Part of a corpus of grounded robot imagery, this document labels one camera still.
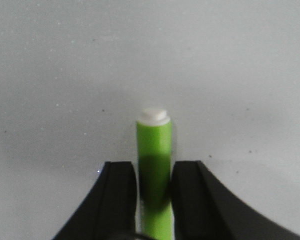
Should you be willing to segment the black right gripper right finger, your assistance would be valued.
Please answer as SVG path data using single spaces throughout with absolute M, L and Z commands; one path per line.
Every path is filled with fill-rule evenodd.
M 300 240 L 239 199 L 200 160 L 175 162 L 170 187 L 175 239 Z

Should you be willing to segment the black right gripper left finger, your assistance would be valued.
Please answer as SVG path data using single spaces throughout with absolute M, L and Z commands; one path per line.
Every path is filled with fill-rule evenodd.
M 58 240 L 105 240 L 135 231 L 136 175 L 129 161 L 107 161 L 94 186 L 56 234 Z

